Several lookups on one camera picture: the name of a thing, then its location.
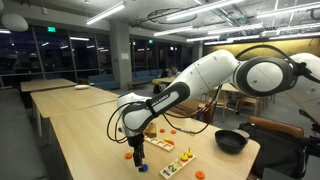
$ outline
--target ceiling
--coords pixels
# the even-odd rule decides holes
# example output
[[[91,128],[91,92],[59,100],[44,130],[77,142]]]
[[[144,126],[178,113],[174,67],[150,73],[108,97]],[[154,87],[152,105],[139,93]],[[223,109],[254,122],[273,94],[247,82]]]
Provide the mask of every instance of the ceiling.
[[[92,16],[110,8],[111,6],[121,2],[122,0],[90,0],[89,4],[86,4],[84,1],[85,0],[43,0],[44,6],[49,9],[84,15],[88,18],[91,18]],[[198,1],[206,4],[210,2],[217,2],[219,0]],[[195,19],[191,22],[161,24],[162,22],[166,22],[165,16],[154,19],[155,22],[152,22],[148,20],[148,15],[161,9],[178,8],[163,12],[168,13],[177,11],[179,9],[197,6],[199,4],[197,4],[194,0],[125,0],[126,8],[106,18],[106,20],[110,18],[122,19],[127,21],[131,26],[139,26],[156,31],[170,30],[189,25],[196,27],[191,31],[179,33],[179,35],[185,37],[206,36],[208,30],[232,27],[226,22],[226,18],[230,19],[233,22],[233,26],[263,23],[265,25],[265,28],[316,22],[310,17],[310,11],[295,12],[292,17],[290,13],[283,14],[275,18],[255,18],[259,9],[260,12],[273,10],[275,8],[276,1],[277,0],[245,0],[235,5],[225,6],[222,9],[200,13],[197,16],[193,16]],[[295,4],[300,5],[317,1],[318,0],[279,0],[278,9],[291,7]],[[41,6],[40,0],[30,0],[30,3],[31,5]],[[320,16],[320,9],[315,11],[315,15],[318,17]],[[255,31],[251,30],[246,33],[247,35],[257,34],[262,30],[263,29]]]

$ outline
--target floor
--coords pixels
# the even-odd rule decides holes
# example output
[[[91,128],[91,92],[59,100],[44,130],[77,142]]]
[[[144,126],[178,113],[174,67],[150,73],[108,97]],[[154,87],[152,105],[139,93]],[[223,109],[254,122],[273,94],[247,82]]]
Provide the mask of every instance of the floor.
[[[120,95],[127,94],[128,90],[119,89],[115,90],[115,93]],[[154,96],[153,94],[153,87],[151,84],[148,84],[146,88],[144,87],[137,87],[135,89],[131,89],[130,92],[134,92],[141,96]],[[310,130],[311,128],[311,121],[307,118],[301,116],[298,112],[299,108],[291,102],[288,97],[283,94],[277,94],[275,103],[273,104],[271,101],[269,102],[268,108],[261,112],[260,117],[268,118],[277,120],[280,122],[284,122],[287,124],[292,124],[295,126],[299,126],[304,128],[305,136],[309,136],[313,134]],[[217,109],[214,117],[213,117],[213,125],[217,126],[222,129],[236,129],[239,127],[240,123],[246,122],[250,115],[254,114],[254,110],[252,108],[245,108],[241,111],[239,115],[236,115],[235,112],[229,111],[227,114],[227,118],[225,122],[222,122],[222,110]],[[48,135],[48,128],[49,123],[46,120],[43,120],[43,131],[44,135],[42,138],[36,138],[37,143],[40,147],[43,159],[45,161],[49,177],[52,180],[62,180],[62,179],[69,179],[69,172],[67,169],[67,165],[64,161],[63,154],[59,147],[57,140],[55,139],[54,135],[52,137],[52,144],[47,145],[47,135]],[[317,157],[311,156],[308,162],[308,168],[305,177],[303,180],[314,180],[318,179],[317,177],[320,176],[320,159]]]

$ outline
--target green object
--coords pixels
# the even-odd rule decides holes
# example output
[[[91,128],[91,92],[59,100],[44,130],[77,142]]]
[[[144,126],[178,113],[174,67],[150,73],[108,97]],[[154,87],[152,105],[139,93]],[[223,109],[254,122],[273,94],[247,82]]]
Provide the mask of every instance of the green object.
[[[48,32],[57,32],[55,27],[48,27]]]

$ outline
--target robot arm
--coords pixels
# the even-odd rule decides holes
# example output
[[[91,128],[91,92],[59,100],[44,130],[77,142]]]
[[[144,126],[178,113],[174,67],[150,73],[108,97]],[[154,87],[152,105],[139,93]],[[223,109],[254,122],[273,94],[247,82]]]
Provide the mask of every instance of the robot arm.
[[[293,58],[297,62],[311,59],[312,63],[320,63],[318,57],[310,54],[296,55]],[[287,60],[263,56],[240,62],[230,52],[219,50],[194,62],[168,88],[152,98],[137,96],[134,93],[119,97],[118,107],[128,102],[139,101],[119,110],[122,130],[128,138],[129,145],[135,149],[135,165],[141,166],[141,158],[144,157],[142,132],[150,121],[173,106],[187,99],[199,97],[227,82],[233,83],[240,91],[250,96],[269,96],[288,90],[289,97],[302,106],[302,109],[310,109],[311,112],[308,114],[320,122],[319,111],[316,110],[320,106],[320,85],[308,79],[298,82],[295,65]],[[320,79],[319,65],[312,67],[316,68],[307,68],[318,73],[315,76]],[[307,95],[308,92],[310,98],[300,98],[301,93]]]

